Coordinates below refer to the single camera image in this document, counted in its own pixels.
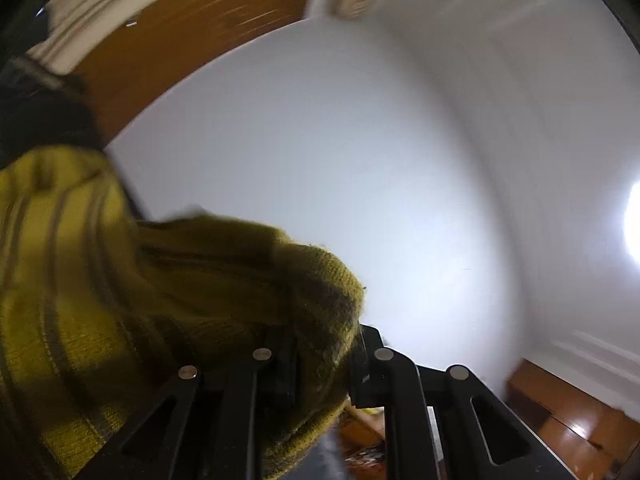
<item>wooden door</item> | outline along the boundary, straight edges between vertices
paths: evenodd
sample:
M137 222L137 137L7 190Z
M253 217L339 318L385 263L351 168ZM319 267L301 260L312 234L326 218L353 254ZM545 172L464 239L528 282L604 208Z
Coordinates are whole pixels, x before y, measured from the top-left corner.
M157 0L76 67L107 144L172 85L217 56L302 19L306 0Z

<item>bright light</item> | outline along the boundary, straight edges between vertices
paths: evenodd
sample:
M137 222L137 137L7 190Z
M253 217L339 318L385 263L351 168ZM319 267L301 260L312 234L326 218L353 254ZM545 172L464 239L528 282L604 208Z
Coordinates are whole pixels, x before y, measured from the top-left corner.
M626 250L640 264L640 182L631 188L626 205L625 242Z

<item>silver screw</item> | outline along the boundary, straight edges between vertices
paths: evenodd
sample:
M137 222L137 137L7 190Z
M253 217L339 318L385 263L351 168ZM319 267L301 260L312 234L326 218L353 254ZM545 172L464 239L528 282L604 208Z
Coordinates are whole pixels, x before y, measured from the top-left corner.
M198 369L192 365L183 366L178 370L178 377L185 381L195 379L198 376Z
M378 348L373 355L378 361L391 361L394 358L394 351L391 348Z
M469 378L469 370L461 365L455 365L449 370L451 377L458 381L466 381Z
M268 361L271 359L271 350L268 348L256 348L254 350L254 359L256 361Z
M135 27L138 24L138 16L131 16L126 23L124 24L125 27L127 28L131 28L131 27Z

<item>bolt head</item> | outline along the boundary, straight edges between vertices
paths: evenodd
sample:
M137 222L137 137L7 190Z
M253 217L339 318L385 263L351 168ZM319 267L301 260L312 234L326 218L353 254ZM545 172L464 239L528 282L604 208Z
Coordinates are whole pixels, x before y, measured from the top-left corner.
M187 365L178 370L178 377L188 381L189 379L195 379L198 376L198 369L195 366Z
M469 369L462 365L452 366L449 375L458 381L466 381L469 378Z
M268 348L256 348L254 350L254 359L256 361L268 361L271 359L271 350Z
M373 355L378 361L391 361L394 358L394 351L391 348L378 348Z

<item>striped fabric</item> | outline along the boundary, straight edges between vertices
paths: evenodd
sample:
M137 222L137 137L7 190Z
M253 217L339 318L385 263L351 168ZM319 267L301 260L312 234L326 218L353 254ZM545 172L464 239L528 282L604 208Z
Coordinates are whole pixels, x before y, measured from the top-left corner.
M363 302L344 265L259 224L136 223L99 152L36 148L0 171L0 253L3 478L72 478L180 366L224 365L269 326L294 330L302 390L264 426L268 478L344 400Z

